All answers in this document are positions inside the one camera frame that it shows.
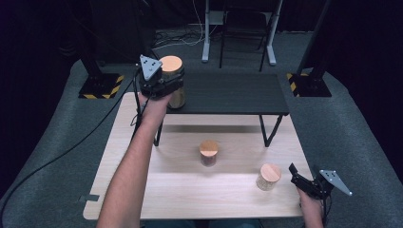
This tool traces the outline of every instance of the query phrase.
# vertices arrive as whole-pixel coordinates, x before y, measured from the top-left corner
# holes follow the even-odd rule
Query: controller
[[[139,86],[142,94],[150,99],[164,97],[180,87],[183,87],[184,69],[175,75],[164,76],[159,60],[140,56],[142,71]]]

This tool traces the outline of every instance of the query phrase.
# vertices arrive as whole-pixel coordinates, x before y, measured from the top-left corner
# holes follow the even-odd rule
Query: forearm
[[[139,227],[152,143],[158,126],[142,123],[109,184],[98,227]]]

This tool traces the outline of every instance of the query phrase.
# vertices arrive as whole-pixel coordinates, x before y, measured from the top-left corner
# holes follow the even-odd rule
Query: gray carpet
[[[295,72],[311,35],[277,34],[274,49],[278,64],[265,73],[280,78],[284,97],[311,167],[334,169],[353,191],[348,197],[335,189],[328,227],[402,227],[403,187],[390,163],[367,126],[347,89],[333,76],[324,80],[331,98],[295,98],[286,79]],[[162,47],[156,53],[177,55],[186,72],[254,72],[259,69],[259,55],[226,52],[219,69],[220,42],[213,41],[210,61],[203,64],[202,43],[195,46]],[[114,99],[78,99],[86,80],[86,71],[77,62],[71,69],[63,97],[42,140],[19,174],[14,185],[34,169],[65,153],[85,137],[118,102],[132,79],[133,65],[107,65],[103,72],[125,75]],[[63,158],[43,168],[12,195],[4,213],[5,227],[93,227],[85,220],[81,196],[89,193],[118,108],[85,141]],[[302,218],[262,219],[264,227],[301,227]]]

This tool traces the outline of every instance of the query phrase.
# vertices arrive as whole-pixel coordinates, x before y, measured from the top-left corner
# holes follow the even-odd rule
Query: table leg
[[[278,120],[276,122],[275,127],[273,128],[272,133],[270,134],[269,138],[267,138],[266,136],[266,128],[264,127],[264,121],[261,115],[259,115],[259,119],[260,119],[260,127],[261,127],[261,133],[263,134],[263,140],[264,140],[264,146],[269,147],[270,143],[272,142],[273,138],[275,137],[277,131],[278,131],[278,127],[279,124],[281,123],[282,120],[282,116],[283,115],[279,115],[278,116]]]
[[[273,15],[273,22],[272,22],[272,29],[270,31],[269,43],[267,44],[267,47],[266,47],[267,48],[267,55],[269,56],[270,66],[275,66],[277,64],[275,52],[273,51],[273,39],[275,37],[275,33],[276,33],[276,29],[277,29],[277,24],[278,24],[279,12],[281,10],[281,5],[282,5],[282,0],[278,0],[278,6],[276,8],[275,14]]]
[[[161,123],[160,127],[158,128],[157,131],[157,138],[154,139],[154,145],[158,146],[160,144],[160,137],[161,137],[161,131],[163,130],[163,122]]]
[[[204,29],[204,46],[202,48],[201,61],[208,62],[208,54],[210,52],[210,0],[205,0],[205,29]]]

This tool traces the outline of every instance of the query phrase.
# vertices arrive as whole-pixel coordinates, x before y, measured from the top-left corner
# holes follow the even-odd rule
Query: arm
[[[97,227],[139,227],[152,143],[170,95],[150,100],[142,124],[110,181]],[[139,94],[141,104],[145,97]]]
[[[323,228],[322,204],[318,199],[310,198],[304,191],[297,188],[300,200],[303,219],[307,228]]]

